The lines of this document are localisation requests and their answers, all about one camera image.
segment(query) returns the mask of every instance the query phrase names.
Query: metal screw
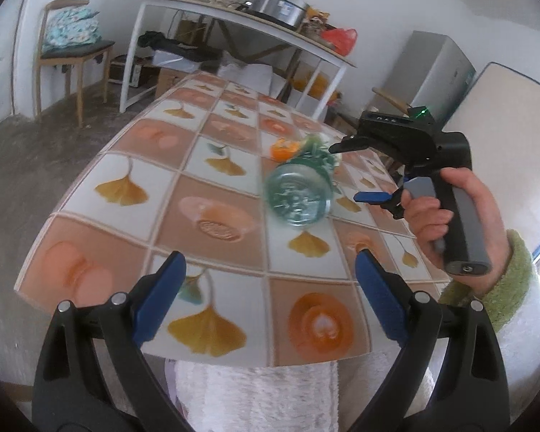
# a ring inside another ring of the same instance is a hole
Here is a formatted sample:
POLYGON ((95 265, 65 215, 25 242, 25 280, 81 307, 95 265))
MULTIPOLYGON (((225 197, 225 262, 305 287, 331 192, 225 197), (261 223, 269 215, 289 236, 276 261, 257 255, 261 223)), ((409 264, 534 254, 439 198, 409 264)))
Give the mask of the metal screw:
POLYGON ((472 310, 482 311, 482 309, 484 308, 484 305, 482 305, 482 302, 480 301, 472 301, 470 302, 470 307, 472 307, 472 310))
POLYGON ((110 299, 110 301, 114 305, 122 305, 124 302, 126 302, 126 298, 126 293, 115 293, 110 299))
POLYGON ((66 311, 70 308, 70 301, 62 301, 58 304, 58 311, 66 311))
POLYGON ((429 303, 430 302, 430 296, 428 293, 425 293, 424 291, 419 291, 416 294, 414 294, 414 299, 420 303, 429 303))

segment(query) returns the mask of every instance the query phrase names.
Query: table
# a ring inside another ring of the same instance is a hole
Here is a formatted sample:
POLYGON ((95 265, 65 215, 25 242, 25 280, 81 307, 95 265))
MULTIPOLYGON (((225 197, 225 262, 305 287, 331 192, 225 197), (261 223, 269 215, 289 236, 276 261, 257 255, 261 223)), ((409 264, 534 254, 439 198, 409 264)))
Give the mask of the table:
POLYGON ((279 137, 342 134, 243 86, 187 76, 129 123, 80 174, 27 255, 15 289, 52 313, 102 303, 178 250, 186 280, 142 350, 234 366, 285 366, 380 350, 390 342, 354 278, 369 248, 413 290, 448 277, 402 221, 354 203, 396 186, 373 151, 345 153, 330 215, 306 230, 261 198, 279 137))
POLYGON ((285 27, 274 24, 270 21, 265 21, 264 19, 257 18, 255 16, 252 16, 243 12, 239 12, 231 8, 224 8, 222 6, 217 6, 210 3, 204 3, 202 1, 195 1, 195 0, 141 0, 140 9, 138 11, 136 22, 134 23, 134 28, 132 30, 132 37, 130 39, 130 45, 128 46, 126 65, 124 67, 124 77, 122 78, 122 90, 120 92, 120 111, 121 112, 124 112, 128 108, 128 106, 132 105, 135 102, 138 102, 138 100, 142 99, 142 97, 144 97, 145 95, 147 95, 148 93, 150 93, 156 88, 156 87, 151 87, 131 97, 130 99, 128 99, 128 89, 130 87, 129 81, 130 81, 130 74, 132 71, 132 65, 134 63, 136 43, 138 41, 138 36, 140 36, 140 31, 142 28, 142 21, 144 20, 144 13, 148 5, 162 6, 164 8, 171 8, 171 9, 179 9, 180 11, 192 12, 196 14, 209 16, 219 21, 228 21, 228 22, 240 24, 241 26, 248 27, 253 30, 268 34, 268 36, 275 37, 276 39, 282 40, 301 50, 308 51, 309 53, 320 58, 320 62, 318 63, 318 66, 312 73, 312 76, 310 77, 310 80, 306 88, 304 89, 304 92, 302 93, 300 100, 298 100, 296 108, 300 108, 300 106, 302 105, 302 101, 304 97, 308 95, 308 91, 310 90, 311 86, 314 84, 314 81, 316 80, 318 74, 320 74, 320 71, 323 67, 323 63, 331 63, 332 65, 337 67, 338 71, 336 72, 334 78, 332 79, 332 81, 330 82, 326 90, 324 91, 324 94, 322 98, 320 99, 320 102, 318 102, 318 105, 311 116, 312 118, 318 118, 318 116, 320 115, 324 107, 326 106, 328 100, 330 99, 335 89, 337 88, 338 83, 340 83, 340 80, 344 76, 344 73, 346 73, 346 69, 348 67, 355 67, 352 63, 350 63, 346 58, 344 58, 340 54, 335 53, 335 51, 332 51, 329 48, 326 48, 323 45, 320 45, 319 43, 314 42, 311 39, 308 39, 308 37, 304 37, 301 34, 298 34, 285 27))

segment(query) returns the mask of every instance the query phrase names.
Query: refrigerator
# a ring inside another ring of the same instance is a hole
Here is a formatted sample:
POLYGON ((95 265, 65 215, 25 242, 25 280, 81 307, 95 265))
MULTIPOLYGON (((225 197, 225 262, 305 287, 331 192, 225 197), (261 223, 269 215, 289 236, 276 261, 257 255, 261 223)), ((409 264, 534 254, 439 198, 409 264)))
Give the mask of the refrigerator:
MULTIPOLYGON (((476 70, 448 36, 414 31, 382 86, 412 107, 427 106, 444 125, 468 91, 476 70)), ((367 111, 401 115, 383 97, 375 95, 367 111)))

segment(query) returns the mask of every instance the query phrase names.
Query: floor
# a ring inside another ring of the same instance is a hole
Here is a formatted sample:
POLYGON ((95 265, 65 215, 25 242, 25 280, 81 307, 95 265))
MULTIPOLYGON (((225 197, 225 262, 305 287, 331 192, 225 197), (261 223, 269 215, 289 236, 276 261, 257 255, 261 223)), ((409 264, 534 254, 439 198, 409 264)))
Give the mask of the floor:
MULTIPOLYGON (((32 308, 13 290, 18 271, 50 211, 78 173, 148 97, 118 113, 119 86, 107 104, 99 89, 85 98, 85 128, 78 129, 73 98, 44 113, 41 123, 9 117, 0 123, 0 380, 32 385, 50 315, 32 308)), ((116 404, 128 403, 108 354, 99 358, 116 404)), ((161 384, 163 360, 148 359, 161 384)))

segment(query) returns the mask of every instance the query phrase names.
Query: red plastic bag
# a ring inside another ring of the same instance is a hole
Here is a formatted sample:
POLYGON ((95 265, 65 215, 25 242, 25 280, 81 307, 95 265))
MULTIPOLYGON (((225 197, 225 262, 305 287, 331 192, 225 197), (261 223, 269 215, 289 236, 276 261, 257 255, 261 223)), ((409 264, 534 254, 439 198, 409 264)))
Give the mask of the red plastic bag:
POLYGON ((358 33, 355 29, 337 28, 322 32, 320 37, 328 42, 333 43, 335 47, 334 51, 346 57, 356 45, 358 33))

